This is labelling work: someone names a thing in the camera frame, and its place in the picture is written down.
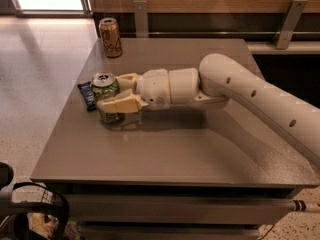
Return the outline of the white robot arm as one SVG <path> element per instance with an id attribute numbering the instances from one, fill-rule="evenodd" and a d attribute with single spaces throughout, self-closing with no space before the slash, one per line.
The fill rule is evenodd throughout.
<path id="1" fill-rule="evenodd" d="M 142 75 L 107 73 L 92 82 L 119 84 L 118 94 L 96 102 L 107 113 L 161 110 L 172 105 L 200 108 L 233 99 L 314 165 L 320 164 L 320 110 L 266 82 L 226 55 L 209 54 L 198 68 L 156 69 Z"/>

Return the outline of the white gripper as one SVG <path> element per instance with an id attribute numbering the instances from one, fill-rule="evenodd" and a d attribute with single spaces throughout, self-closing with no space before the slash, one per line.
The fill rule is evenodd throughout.
<path id="1" fill-rule="evenodd" d="M 96 102 L 106 113 L 135 113 L 146 107 L 149 110 L 168 109 L 170 100 L 169 74 L 165 69 L 150 70 L 142 76 L 129 73 L 116 77 L 121 92 L 114 97 Z"/>

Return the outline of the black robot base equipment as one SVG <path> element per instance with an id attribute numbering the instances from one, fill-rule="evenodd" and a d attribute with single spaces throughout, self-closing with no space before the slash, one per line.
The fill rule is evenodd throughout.
<path id="1" fill-rule="evenodd" d="M 58 225 L 52 240 L 67 240 L 64 229 L 69 219 L 69 204 L 60 193 L 49 190 L 39 184 L 22 182 L 12 184 L 14 171 L 12 167 L 0 162 L 0 240 L 47 240 L 39 233 L 29 228 L 28 213 L 51 215 L 58 220 Z M 38 202 L 13 202 L 13 192 L 25 186 L 35 186 L 44 192 L 51 192 L 54 200 L 48 203 Z"/>

